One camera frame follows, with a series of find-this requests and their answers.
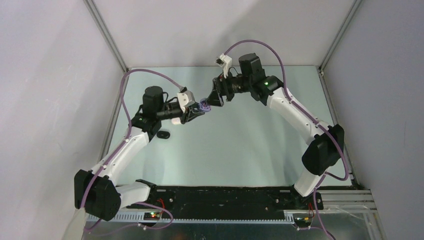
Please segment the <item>purple earbud charging case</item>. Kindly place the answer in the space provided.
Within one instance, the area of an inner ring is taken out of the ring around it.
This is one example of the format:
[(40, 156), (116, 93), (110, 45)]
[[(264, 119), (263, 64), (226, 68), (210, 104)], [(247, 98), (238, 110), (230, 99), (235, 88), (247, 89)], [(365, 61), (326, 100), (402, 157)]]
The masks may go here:
[(212, 110), (212, 107), (204, 100), (198, 104), (198, 108), (203, 113), (208, 113)]

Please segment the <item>black earbud charging case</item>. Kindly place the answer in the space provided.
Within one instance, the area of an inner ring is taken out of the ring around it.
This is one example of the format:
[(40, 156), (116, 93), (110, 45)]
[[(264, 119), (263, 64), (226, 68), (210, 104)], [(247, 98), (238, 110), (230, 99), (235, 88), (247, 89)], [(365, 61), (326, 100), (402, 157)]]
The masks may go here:
[(167, 140), (171, 137), (171, 133), (169, 131), (166, 131), (166, 130), (159, 130), (156, 133), (156, 137), (159, 138), (159, 139)]

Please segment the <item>white earbud charging case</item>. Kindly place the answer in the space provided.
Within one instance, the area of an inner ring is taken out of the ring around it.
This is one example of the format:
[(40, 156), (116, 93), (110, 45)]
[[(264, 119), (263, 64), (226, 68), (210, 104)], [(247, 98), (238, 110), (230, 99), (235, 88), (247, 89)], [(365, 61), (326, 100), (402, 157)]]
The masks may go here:
[(181, 125), (182, 124), (181, 119), (179, 117), (172, 118), (171, 123), (173, 125)]

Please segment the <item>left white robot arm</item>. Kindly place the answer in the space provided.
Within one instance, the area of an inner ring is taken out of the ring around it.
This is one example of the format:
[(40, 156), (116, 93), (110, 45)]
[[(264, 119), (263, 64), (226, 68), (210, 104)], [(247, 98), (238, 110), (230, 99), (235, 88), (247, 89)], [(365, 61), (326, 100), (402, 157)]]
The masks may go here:
[(118, 180), (133, 158), (146, 147), (161, 130), (162, 121), (186, 124), (210, 111), (205, 99), (197, 102), (193, 93), (183, 88), (176, 97), (159, 86), (148, 87), (142, 104), (133, 117), (118, 146), (90, 170), (79, 170), (74, 176), (74, 204), (87, 214), (110, 221), (124, 207), (140, 202), (153, 208), (158, 194), (151, 190), (152, 183), (137, 180), (132, 184), (118, 185)]

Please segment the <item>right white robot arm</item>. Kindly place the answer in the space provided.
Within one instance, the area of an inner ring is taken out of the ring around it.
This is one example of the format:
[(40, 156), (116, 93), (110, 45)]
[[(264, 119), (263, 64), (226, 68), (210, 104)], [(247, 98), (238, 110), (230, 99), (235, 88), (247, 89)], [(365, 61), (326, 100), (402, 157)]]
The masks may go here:
[(221, 54), (216, 64), (222, 72), (212, 80), (212, 91), (206, 103), (222, 107), (235, 94), (250, 93), (251, 97), (280, 114), (298, 131), (308, 148), (301, 157), (303, 171), (294, 183), (291, 204), (304, 209), (311, 202), (310, 194), (318, 187), (325, 173), (344, 154), (344, 129), (336, 124), (331, 126), (308, 111), (288, 90), (282, 80), (266, 75), (260, 58), (255, 53), (241, 56), (241, 72), (232, 75), (232, 58)]

